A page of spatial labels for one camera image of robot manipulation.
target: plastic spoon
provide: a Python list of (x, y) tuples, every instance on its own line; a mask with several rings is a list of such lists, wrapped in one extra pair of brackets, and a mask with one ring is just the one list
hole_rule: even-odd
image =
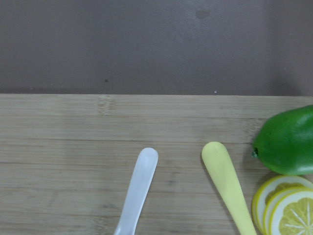
[(153, 148), (144, 148), (137, 159), (124, 207), (114, 235), (134, 235), (158, 160)]
[(256, 235), (239, 180), (227, 149), (210, 142), (202, 150), (202, 159), (241, 235)]

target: gray wall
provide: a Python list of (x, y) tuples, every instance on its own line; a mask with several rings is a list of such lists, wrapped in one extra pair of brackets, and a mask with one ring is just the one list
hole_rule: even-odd
[(1, 0), (0, 93), (313, 95), (312, 0)]

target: yellow lemon slice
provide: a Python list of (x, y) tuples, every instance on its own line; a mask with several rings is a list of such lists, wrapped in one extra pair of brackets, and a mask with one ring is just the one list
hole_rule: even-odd
[(303, 189), (284, 196), (272, 211), (269, 235), (313, 234), (313, 190)]
[(301, 191), (303, 189), (306, 189), (306, 187), (293, 187), (293, 188), (287, 188), (282, 191), (277, 192), (274, 194), (271, 199), (268, 201), (264, 215), (263, 215), (263, 228), (265, 231), (265, 234), (269, 234), (269, 221), (272, 214), (273, 209), (277, 205), (277, 203), (285, 196), (289, 195), (292, 192)]
[(262, 234), (266, 234), (263, 223), (263, 215), (268, 201), (277, 192), (292, 187), (313, 188), (313, 184), (309, 180), (300, 176), (280, 175), (263, 183), (255, 193), (251, 205), (252, 218)]

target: wood grain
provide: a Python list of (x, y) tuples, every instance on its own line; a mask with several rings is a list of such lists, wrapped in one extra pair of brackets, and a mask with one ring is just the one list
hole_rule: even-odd
[(247, 205), (275, 173), (264, 121), (313, 97), (0, 94), (0, 234), (110, 235), (142, 148), (159, 153), (136, 234), (239, 234), (201, 161), (224, 143)]

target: yellow plastic spoon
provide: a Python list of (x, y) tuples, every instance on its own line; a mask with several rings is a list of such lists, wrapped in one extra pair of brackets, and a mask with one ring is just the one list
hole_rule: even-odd
[(257, 235), (225, 146), (219, 142), (207, 143), (202, 150), (202, 159), (240, 234)]

